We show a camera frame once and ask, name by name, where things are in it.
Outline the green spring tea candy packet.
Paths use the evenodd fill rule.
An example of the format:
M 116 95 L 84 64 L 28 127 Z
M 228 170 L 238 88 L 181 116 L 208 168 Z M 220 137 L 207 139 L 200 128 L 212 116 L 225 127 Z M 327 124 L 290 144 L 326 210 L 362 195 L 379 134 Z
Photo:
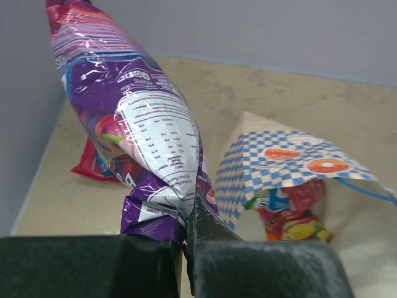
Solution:
M 265 190 L 256 194 L 249 201 L 247 201 L 244 208 L 246 210 L 264 208 L 269 205 L 269 201 L 270 201 L 269 191 Z

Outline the pink snack packet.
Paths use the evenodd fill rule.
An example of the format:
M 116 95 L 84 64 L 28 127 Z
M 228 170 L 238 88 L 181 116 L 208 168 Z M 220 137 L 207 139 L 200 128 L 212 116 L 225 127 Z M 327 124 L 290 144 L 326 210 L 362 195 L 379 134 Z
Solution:
M 72 173 L 80 174 L 86 178 L 90 178 L 96 181 L 112 181 L 119 183 L 119 179 L 116 175 L 103 176 L 99 166 L 96 163 L 96 147 L 88 137 L 83 153 L 81 155 L 80 162 L 71 170 Z

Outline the blue checkered paper bag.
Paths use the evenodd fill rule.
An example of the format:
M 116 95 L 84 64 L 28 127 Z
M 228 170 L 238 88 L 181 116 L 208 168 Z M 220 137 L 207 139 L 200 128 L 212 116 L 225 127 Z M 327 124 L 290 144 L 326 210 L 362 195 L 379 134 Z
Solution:
M 345 185 L 350 179 L 380 183 L 369 169 L 331 142 L 243 112 L 216 172 L 220 217 L 235 228 L 256 194 L 300 186 L 312 179 L 335 179 Z

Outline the blue fruit snack packet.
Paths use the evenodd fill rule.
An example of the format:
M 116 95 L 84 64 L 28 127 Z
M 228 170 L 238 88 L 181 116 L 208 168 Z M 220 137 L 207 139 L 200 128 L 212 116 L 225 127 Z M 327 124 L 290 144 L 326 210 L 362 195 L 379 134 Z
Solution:
M 103 160 L 98 151 L 96 151 L 96 163 L 99 166 L 103 176 L 113 176 L 110 166 Z

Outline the purple snack packet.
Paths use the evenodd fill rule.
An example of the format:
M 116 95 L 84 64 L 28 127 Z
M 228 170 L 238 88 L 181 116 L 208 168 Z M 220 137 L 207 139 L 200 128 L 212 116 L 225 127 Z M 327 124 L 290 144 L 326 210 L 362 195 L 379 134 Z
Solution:
M 215 193 L 184 96 L 90 1 L 48 1 L 51 45 L 70 104 L 101 158 L 131 188 L 120 231 L 182 243 L 198 193 Z

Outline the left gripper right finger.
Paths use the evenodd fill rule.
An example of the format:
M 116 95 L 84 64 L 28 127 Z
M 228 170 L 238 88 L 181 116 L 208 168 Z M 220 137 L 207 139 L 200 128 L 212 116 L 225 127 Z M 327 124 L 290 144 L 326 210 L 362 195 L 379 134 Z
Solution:
M 187 274 L 194 297 L 353 298 L 342 262 L 313 240 L 250 242 L 196 190 L 188 219 Z

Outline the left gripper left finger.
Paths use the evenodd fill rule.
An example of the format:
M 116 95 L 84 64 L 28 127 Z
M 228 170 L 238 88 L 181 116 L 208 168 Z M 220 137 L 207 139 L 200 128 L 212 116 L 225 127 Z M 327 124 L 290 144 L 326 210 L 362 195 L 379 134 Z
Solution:
M 1 297 L 179 297 L 181 248 L 138 235 L 1 239 Z

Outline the orange fruit candy packet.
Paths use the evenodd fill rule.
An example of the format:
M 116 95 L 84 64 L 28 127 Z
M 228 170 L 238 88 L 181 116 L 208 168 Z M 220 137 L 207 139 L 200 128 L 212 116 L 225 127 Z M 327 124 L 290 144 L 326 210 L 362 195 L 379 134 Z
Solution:
M 329 242 L 332 238 L 331 232 L 325 229 L 323 223 L 310 210 L 297 215 L 290 210 L 273 213 L 261 208 L 258 213 L 269 241 L 319 240 Z

